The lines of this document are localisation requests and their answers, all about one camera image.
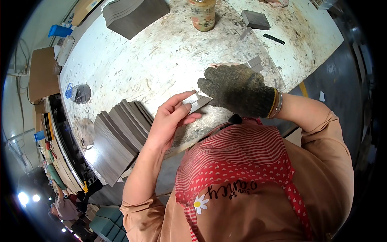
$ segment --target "knit work glove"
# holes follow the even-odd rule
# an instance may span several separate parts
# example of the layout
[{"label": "knit work glove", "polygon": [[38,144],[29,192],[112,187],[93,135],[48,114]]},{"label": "knit work glove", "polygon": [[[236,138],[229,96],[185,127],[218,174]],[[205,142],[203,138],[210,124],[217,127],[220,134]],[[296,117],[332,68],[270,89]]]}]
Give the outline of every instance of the knit work glove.
[{"label": "knit work glove", "polygon": [[264,77],[245,65],[208,67],[197,81],[200,90],[220,107],[241,117],[267,118],[275,102],[275,88],[265,86]]}]

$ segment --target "red striped apron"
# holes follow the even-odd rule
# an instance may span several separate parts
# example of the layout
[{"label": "red striped apron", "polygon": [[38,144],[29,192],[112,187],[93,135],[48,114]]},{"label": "red striped apron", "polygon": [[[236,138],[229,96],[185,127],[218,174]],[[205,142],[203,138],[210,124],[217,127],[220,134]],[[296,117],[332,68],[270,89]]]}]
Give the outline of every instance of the red striped apron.
[{"label": "red striped apron", "polygon": [[301,195],[292,182],[293,169],[281,135],[259,119],[243,118],[242,124],[222,124],[187,151],[177,169],[176,202],[184,207],[192,241],[198,241],[194,201],[200,191],[224,182],[272,182],[284,189],[294,212],[312,240],[312,228]]}]

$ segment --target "blue cup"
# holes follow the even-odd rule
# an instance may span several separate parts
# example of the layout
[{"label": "blue cup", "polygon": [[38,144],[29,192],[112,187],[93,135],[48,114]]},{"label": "blue cup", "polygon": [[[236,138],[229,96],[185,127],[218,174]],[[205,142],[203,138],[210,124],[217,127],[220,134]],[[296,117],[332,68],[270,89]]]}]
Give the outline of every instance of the blue cup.
[{"label": "blue cup", "polygon": [[36,134],[34,134],[34,141],[35,142],[38,142],[39,140],[41,139],[44,139],[45,138],[45,133],[43,130],[37,132]]},{"label": "blue cup", "polygon": [[66,37],[67,35],[70,35],[72,33],[72,29],[66,28],[59,25],[53,25],[50,28],[50,31],[48,32],[48,36],[60,36],[60,37]]}]

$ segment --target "plastic bottle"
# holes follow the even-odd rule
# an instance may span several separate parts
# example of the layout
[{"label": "plastic bottle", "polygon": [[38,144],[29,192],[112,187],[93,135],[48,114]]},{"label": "plastic bottle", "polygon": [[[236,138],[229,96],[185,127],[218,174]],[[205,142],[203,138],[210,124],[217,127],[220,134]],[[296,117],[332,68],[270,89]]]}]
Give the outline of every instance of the plastic bottle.
[{"label": "plastic bottle", "polygon": [[191,4],[193,26],[201,31],[207,32],[215,25],[216,0],[189,0]]},{"label": "plastic bottle", "polygon": [[90,100],[90,86],[82,84],[72,87],[70,82],[66,88],[65,96],[75,103],[85,104]]}]

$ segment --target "green cushion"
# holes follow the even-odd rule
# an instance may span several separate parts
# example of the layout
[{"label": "green cushion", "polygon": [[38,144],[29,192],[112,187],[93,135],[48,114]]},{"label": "green cushion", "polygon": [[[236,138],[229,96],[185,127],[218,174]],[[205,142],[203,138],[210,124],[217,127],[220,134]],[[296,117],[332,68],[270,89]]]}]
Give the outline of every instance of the green cushion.
[{"label": "green cushion", "polygon": [[117,236],[115,237],[115,239],[113,240],[113,242],[121,242],[124,237],[126,237],[126,233],[124,231],[120,230],[118,232]]},{"label": "green cushion", "polygon": [[52,164],[49,164],[47,166],[47,169],[48,171],[50,172],[50,175],[52,176],[52,179],[54,179],[54,181],[58,184],[58,186],[62,189],[62,190],[66,190],[67,187],[66,185],[63,183],[62,179],[60,178],[60,176],[58,175],[57,173],[57,170],[55,169],[55,167],[52,165]]},{"label": "green cushion", "polygon": [[97,213],[97,216],[104,217],[110,219],[113,223],[115,223],[118,218],[122,215],[121,211],[117,207],[101,207]]},{"label": "green cushion", "polygon": [[110,233],[114,226],[114,223],[110,219],[99,216],[95,216],[89,224],[89,227],[94,232],[96,232],[100,236],[103,235],[104,237]]},{"label": "green cushion", "polygon": [[113,228],[108,233],[108,235],[106,236],[106,238],[110,241],[114,241],[119,231],[121,231],[120,228],[117,225],[114,225]]},{"label": "green cushion", "polygon": [[115,224],[116,224],[118,227],[122,228],[122,226],[123,226],[122,222],[123,222],[123,214],[121,213],[121,216],[117,219],[117,221],[115,222]]}]

